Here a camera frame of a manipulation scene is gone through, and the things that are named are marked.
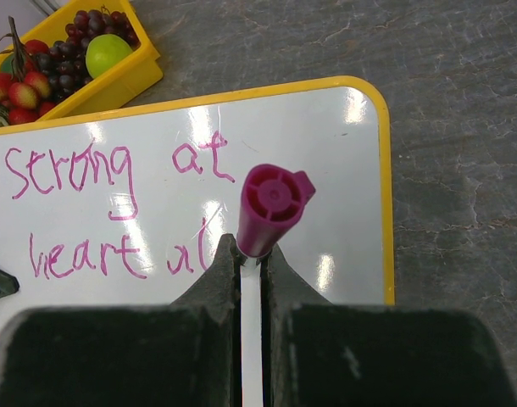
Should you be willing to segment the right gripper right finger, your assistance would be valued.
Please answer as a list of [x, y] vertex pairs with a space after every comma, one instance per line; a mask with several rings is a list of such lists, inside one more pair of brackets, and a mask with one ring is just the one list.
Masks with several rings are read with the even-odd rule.
[[260, 271], [268, 406], [515, 406], [486, 326], [455, 309], [333, 304], [274, 248]]

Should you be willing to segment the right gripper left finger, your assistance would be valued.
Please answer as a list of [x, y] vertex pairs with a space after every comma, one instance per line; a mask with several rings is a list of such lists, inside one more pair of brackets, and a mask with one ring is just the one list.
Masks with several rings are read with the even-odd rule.
[[239, 289], [225, 234], [171, 304], [21, 312], [0, 335], [0, 406], [238, 406]]

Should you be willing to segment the yellow-framed whiteboard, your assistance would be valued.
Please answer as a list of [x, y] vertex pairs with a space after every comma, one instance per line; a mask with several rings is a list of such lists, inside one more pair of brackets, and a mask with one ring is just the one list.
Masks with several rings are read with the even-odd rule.
[[0, 335], [29, 309], [173, 303], [236, 242], [260, 164], [316, 189], [275, 245], [288, 264], [333, 304], [392, 304], [389, 130], [353, 77], [0, 128], [0, 269], [19, 282]]

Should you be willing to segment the purple whiteboard marker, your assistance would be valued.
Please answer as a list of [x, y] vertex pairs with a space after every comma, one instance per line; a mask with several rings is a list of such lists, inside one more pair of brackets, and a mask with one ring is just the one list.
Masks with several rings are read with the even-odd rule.
[[241, 385], [243, 406], [268, 404], [270, 333], [263, 263], [301, 220], [316, 189], [308, 175], [272, 164], [253, 167], [242, 185], [236, 247], [241, 256]]

